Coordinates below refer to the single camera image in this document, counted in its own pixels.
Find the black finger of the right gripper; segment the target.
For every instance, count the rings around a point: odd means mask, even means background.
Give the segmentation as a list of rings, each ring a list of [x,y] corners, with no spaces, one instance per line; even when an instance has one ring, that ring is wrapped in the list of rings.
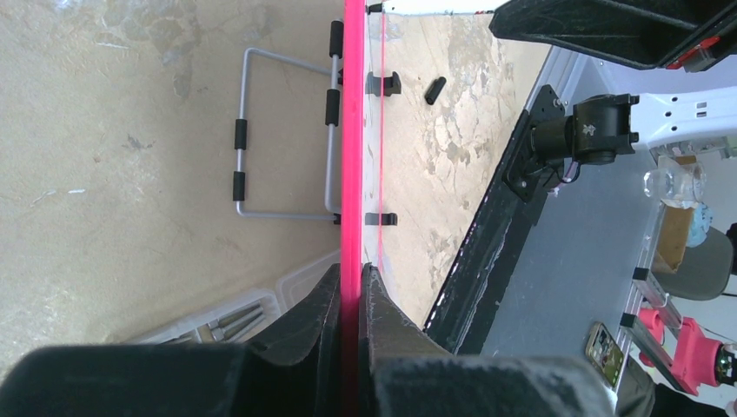
[[[510,1],[499,39],[545,43],[636,70],[709,70],[736,52],[734,1]]]

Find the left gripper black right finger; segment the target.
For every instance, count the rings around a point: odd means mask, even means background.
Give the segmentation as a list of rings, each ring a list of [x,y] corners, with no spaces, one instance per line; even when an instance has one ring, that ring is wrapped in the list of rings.
[[[362,269],[361,416],[612,416],[593,370],[571,357],[453,355],[391,300],[380,270]]]

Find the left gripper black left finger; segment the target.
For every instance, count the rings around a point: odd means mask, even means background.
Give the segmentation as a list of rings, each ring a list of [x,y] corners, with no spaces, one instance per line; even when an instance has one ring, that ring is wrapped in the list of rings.
[[[61,346],[25,356],[4,416],[335,416],[340,268],[242,343]]]

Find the black marker cap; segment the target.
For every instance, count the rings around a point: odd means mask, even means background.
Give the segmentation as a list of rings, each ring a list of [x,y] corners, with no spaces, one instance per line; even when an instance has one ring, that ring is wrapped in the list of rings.
[[[434,105],[446,85],[447,79],[444,76],[436,78],[428,87],[424,95],[425,103]]]

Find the pink framed whiteboard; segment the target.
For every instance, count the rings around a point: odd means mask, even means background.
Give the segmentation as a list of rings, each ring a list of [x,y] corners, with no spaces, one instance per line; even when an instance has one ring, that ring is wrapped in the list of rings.
[[[342,40],[342,179],[340,329],[342,416],[359,415],[359,318],[362,271],[383,268],[382,232],[397,215],[384,206],[385,101],[400,92],[385,68],[386,16],[381,1],[344,4]]]

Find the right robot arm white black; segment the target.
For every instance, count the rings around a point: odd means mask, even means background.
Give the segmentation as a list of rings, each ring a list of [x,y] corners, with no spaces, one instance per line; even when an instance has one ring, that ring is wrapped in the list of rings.
[[[634,70],[704,72],[736,51],[733,1],[510,1],[489,26]],[[672,142],[734,136],[736,90],[599,95],[532,134],[542,159],[606,164]]]

